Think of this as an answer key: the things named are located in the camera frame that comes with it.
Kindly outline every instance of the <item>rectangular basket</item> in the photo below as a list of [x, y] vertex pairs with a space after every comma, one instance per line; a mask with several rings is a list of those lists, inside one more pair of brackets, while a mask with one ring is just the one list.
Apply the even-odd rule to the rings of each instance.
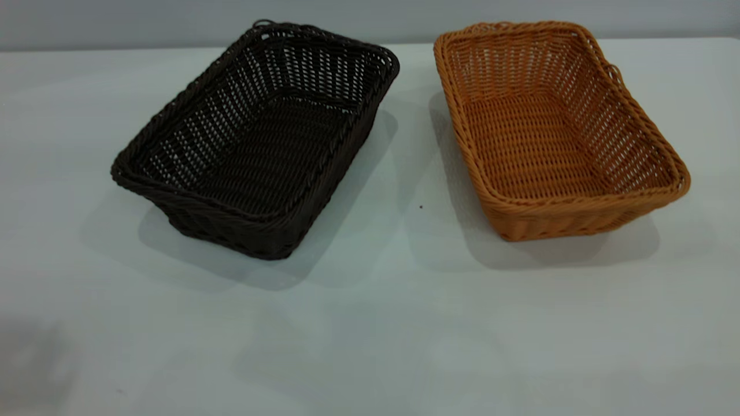
[[258, 21], [118, 155], [113, 179], [187, 236], [288, 257], [367, 139], [398, 70], [385, 48]]
[[616, 229], [675, 201], [686, 166], [577, 24], [441, 35], [437, 71], [482, 208], [509, 241]]

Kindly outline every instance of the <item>dark brown wicker basket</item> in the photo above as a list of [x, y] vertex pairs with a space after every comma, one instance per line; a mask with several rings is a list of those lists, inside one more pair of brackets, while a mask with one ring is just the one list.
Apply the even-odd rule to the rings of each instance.
[[189, 237], [288, 257], [367, 139], [398, 70], [385, 48], [258, 21], [152, 118], [111, 174]]

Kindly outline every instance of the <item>basket bottom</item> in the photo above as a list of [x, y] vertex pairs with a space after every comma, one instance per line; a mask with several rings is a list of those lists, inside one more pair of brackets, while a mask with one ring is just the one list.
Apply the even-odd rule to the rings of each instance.
[[[281, 260], [288, 258], [291, 253], [293, 253], [293, 250], [298, 243], [300, 243], [300, 240], [303, 239], [305, 231], [308, 231], [306, 229], [302, 235], [300, 235], [295, 241], [291, 241], [290, 244], [272, 247], [272, 250], [270, 251], [264, 249], [255, 250], [252, 248], [254, 241], [249, 241], [245, 244], [243, 241], [245, 237], [244, 235], [225, 234], [223, 233], [225, 230], [224, 228], [221, 228], [221, 232], [223, 234], [209, 232], [201, 225], [204, 224], [203, 222], [200, 224], [194, 224], [192, 216], [190, 218], [191, 221], [188, 224], [182, 221], [182, 216], [170, 215], [169, 211], [165, 211], [165, 214], [169, 218], [170, 225], [186, 237], [196, 238], [198, 240], [204, 240], [220, 246], [228, 247], [236, 252], [248, 255], [249, 257], [259, 258], [262, 260]], [[202, 221], [209, 221], [209, 219], [205, 217], [201, 217], [200, 219]]]
[[544, 238], [594, 235], [614, 231], [652, 211], [642, 207], [625, 212], [605, 212], [601, 215], [569, 216], [563, 218], [513, 218], [497, 212], [487, 212], [491, 226], [506, 241], [529, 241]]
[[303, 98], [278, 98], [196, 192], [253, 215], [276, 212], [308, 185], [349, 116]]
[[513, 95], [465, 106], [481, 166], [509, 198], [599, 196], [607, 184], [594, 168], [565, 105], [549, 94]]

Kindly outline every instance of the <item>basket handle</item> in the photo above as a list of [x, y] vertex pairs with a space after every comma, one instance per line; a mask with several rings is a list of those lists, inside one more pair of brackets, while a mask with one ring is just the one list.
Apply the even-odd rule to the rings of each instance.
[[259, 19], [252, 24], [252, 29], [257, 29], [259, 26], [268, 26], [270, 24], [275, 24], [275, 22], [270, 19]]
[[462, 30], [463, 33], [481, 33], [501, 30], [511, 25], [510, 21], [499, 21], [497, 23], [476, 23]]
[[617, 87], [622, 89], [625, 82], [622, 80], [622, 73], [619, 71], [619, 68], [615, 64], [606, 64], [604, 65], [604, 71], [606, 71], [609, 78], [616, 82]]

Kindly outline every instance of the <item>wicker basket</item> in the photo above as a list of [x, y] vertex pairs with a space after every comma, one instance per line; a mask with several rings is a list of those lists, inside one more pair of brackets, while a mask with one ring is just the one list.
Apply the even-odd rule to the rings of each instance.
[[118, 155], [113, 179], [185, 235], [285, 258], [367, 139], [398, 70], [382, 47], [258, 21]]
[[689, 172], [577, 24], [476, 24], [434, 44], [457, 142], [509, 241], [616, 229]]

